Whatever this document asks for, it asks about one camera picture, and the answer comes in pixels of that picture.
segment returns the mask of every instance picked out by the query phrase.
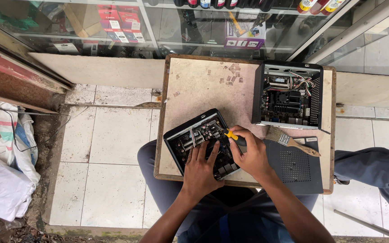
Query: purple product box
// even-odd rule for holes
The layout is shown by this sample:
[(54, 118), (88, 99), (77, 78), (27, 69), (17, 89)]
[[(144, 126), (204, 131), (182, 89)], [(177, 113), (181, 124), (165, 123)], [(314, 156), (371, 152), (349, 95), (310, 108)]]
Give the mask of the purple product box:
[(256, 26), (250, 30), (252, 22), (239, 22), (238, 24), (242, 34), (236, 33), (235, 24), (226, 20), (224, 48), (260, 49), (265, 42), (265, 25)]

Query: screwdriver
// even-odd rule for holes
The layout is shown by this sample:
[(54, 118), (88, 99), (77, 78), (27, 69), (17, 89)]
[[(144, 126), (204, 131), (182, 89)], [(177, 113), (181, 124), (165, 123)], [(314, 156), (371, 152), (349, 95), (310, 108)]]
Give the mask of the screwdriver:
[(235, 141), (235, 143), (239, 146), (244, 146), (246, 147), (247, 146), (247, 142), (246, 142), (246, 139), (241, 137), (241, 136), (238, 136), (238, 135), (235, 135), (233, 134), (233, 132), (231, 130), (229, 130), (229, 128), (227, 128), (227, 133), (225, 133), (224, 135), (226, 135), (227, 137), (231, 137), (233, 138), (233, 140)]

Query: black cable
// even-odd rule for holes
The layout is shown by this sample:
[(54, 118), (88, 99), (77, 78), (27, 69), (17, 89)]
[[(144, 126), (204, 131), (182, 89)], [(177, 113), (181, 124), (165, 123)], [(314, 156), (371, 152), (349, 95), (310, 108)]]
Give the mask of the black cable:
[[(20, 152), (24, 152), (24, 151), (27, 151), (28, 149), (32, 149), (32, 148), (35, 148), (35, 147), (38, 147), (39, 145), (41, 144), (44, 144), (46, 143), (47, 141), (51, 140), (51, 138), (53, 138), (54, 136), (56, 136), (58, 134), (58, 132), (69, 122), (71, 121), (71, 116), (70, 115), (65, 115), (65, 114), (41, 114), (41, 113), (33, 113), (33, 112), (21, 112), (21, 111), (10, 111), (10, 110), (5, 110), (3, 108), (0, 107), (0, 110), (1, 111), (4, 111), (5, 113), (7, 113), (9, 116), (10, 116), (10, 120), (11, 120), (11, 127), (13, 129), (13, 140), (14, 140), (14, 145), (16, 146), (16, 148), (20, 151)], [(19, 147), (17, 146), (17, 141), (16, 141), (16, 128), (14, 127), (14, 122), (13, 122), (13, 116), (8, 113), (8, 112), (13, 112), (13, 113), (19, 113), (19, 114), (29, 114), (29, 115), (65, 115), (65, 116), (68, 116), (69, 119), (67, 122), (65, 122), (64, 124), (62, 124), (62, 126), (60, 126), (57, 131), (51, 136), (49, 137), (46, 141), (43, 141), (41, 143), (37, 143), (36, 146), (32, 146), (32, 147), (29, 147), (25, 150), (20, 150)]]

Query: hand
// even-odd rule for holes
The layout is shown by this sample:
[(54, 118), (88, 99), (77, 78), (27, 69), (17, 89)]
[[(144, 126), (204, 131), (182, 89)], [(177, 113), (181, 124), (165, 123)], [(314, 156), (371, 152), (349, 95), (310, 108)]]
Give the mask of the hand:
[(268, 164), (266, 146), (264, 142), (251, 133), (251, 131), (235, 125), (230, 130), (238, 136), (246, 139), (247, 152), (240, 153), (238, 145), (235, 141), (229, 138), (230, 150), (232, 151), (233, 160), (244, 171), (251, 174), (257, 181), (262, 176), (275, 173), (273, 168)]
[(224, 180), (217, 181), (213, 176), (213, 166), (216, 161), (220, 142), (214, 144), (208, 161), (205, 160), (205, 152), (209, 141), (204, 141), (200, 146), (192, 148), (188, 155), (184, 169), (184, 184), (181, 193), (188, 196), (193, 202), (198, 203), (205, 195), (224, 186)]

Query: brush bristles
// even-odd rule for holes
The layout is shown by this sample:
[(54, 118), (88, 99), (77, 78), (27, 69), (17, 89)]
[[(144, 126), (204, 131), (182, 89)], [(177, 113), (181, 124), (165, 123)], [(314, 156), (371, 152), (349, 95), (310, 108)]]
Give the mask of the brush bristles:
[(265, 139), (277, 142), (282, 134), (283, 132), (280, 129), (278, 129), (277, 127), (270, 126), (270, 128), (268, 129), (268, 133), (265, 136)]

